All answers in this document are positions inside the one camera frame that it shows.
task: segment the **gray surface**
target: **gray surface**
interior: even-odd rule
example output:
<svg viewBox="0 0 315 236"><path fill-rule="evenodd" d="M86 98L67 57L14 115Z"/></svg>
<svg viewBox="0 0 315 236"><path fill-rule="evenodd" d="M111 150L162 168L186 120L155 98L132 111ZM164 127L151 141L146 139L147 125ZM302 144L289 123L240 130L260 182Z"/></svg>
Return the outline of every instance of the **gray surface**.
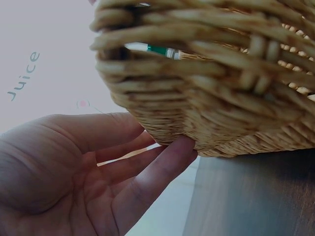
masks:
<svg viewBox="0 0 315 236"><path fill-rule="evenodd" d="M314 236L315 150L202 158L184 236Z"/></svg>

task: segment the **basket weave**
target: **basket weave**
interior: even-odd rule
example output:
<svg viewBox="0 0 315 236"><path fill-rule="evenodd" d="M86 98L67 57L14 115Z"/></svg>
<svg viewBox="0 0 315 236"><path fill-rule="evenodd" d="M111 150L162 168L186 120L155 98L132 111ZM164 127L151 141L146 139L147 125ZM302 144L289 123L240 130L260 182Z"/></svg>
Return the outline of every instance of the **basket weave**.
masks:
<svg viewBox="0 0 315 236"><path fill-rule="evenodd" d="M313 0L100 0L96 69L158 143L202 156L315 147ZM143 42L206 60L129 50Z"/></svg>

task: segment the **wicker basket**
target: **wicker basket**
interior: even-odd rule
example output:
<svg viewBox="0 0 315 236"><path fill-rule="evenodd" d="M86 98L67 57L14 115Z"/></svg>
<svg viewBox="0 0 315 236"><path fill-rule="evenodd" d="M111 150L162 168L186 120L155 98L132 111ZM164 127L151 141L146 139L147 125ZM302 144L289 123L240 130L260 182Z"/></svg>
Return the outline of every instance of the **wicker basket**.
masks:
<svg viewBox="0 0 315 236"><path fill-rule="evenodd" d="M185 134L200 155L226 157L315 147L314 1L146 2L100 0L91 49L113 100L158 143Z"/></svg>

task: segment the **finger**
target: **finger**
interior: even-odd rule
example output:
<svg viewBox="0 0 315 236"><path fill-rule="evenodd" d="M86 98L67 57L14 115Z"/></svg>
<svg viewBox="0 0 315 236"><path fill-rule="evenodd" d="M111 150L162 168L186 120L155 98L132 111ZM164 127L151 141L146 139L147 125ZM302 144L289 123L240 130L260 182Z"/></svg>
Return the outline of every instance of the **finger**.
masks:
<svg viewBox="0 0 315 236"><path fill-rule="evenodd" d="M111 185L112 194L114 196L118 195L124 188L126 188L135 177L131 177L129 179L124 180L123 182L119 182L116 184Z"/></svg>
<svg viewBox="0 0 315 236"><path fill-rule="evenodd" d="M144 130L129 113L53 115L36 122L66 136L83 154L128 143Z"/></svg>
<svg viewBox="0 0 315 236"><path fill-rule="evenodd" d="M99 166L106 177L107 184L116 184L138 175L143 171L165 147L156 147L138 155Z"/></svg>
<svg viewBox="0 0 315 236"><path fill-rule="evenodd" d="M132 151L147 148L154 143L155 141L151 135L148 132L143 132L139 137L129 143L96 151L96 162L101 163L115 160L129 154Z"/></svg>
<svg viewBox="0 0 315 236"><path fill-rule="evenodd" d="M183 167L196 159L194 144L193 140L180 137L116 196L112 209L121 235L142 217Z"/></svg>

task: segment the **hand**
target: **hand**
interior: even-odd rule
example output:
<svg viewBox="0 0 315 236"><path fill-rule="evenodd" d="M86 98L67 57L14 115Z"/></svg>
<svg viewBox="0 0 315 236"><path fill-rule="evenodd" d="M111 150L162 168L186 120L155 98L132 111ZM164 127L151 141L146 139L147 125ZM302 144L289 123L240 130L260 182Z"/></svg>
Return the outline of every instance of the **hand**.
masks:
<svg viewBox="0 0 315 236"><path fill-rule="evenodd" d="M194 141L98 163L153 143L127 113L54 115L5 133L0 235L125 235L197 157Z"/></svg>

